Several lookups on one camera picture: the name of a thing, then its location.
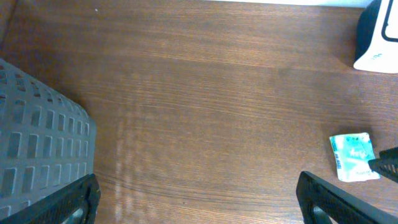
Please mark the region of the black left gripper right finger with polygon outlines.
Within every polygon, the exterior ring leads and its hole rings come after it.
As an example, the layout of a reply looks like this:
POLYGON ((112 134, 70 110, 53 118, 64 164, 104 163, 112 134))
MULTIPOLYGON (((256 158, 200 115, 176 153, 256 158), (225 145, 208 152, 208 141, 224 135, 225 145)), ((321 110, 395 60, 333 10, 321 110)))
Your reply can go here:
POLYGON ((308 171, 300 173, 296 196, 305 223, 397 223, 397 217, 308 171))

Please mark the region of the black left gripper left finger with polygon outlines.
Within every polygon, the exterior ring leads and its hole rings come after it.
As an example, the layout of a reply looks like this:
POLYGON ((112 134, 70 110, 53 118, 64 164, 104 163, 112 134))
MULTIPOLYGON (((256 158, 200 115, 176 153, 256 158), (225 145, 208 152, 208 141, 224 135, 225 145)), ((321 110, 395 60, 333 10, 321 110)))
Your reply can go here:
POLYGON ((94 174, 88 174, 1 220, 1 223, 94 224, 100 198, 97 178, 94 174))

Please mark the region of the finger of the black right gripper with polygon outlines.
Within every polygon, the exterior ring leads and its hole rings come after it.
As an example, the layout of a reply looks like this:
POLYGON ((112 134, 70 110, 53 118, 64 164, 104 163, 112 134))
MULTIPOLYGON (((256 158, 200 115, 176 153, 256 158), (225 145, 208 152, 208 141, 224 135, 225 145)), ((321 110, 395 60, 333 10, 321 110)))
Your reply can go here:
POLYGON ((381 151, 378 159, 368 161, 370 169, 391 181, 398 183, 397 153, 397 147, 381 151))

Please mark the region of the teal tissue pack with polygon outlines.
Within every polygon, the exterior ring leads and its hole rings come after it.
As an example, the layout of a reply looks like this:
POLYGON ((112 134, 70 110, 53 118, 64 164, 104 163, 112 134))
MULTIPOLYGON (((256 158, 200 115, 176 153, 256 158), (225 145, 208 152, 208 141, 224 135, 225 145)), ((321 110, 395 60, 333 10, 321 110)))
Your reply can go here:
POLYGON ((379 179, 369 161, 375 159, 368 133, 339 134, 329 137, 335 156, 338 179, 342 182, 362 182, 379 179))

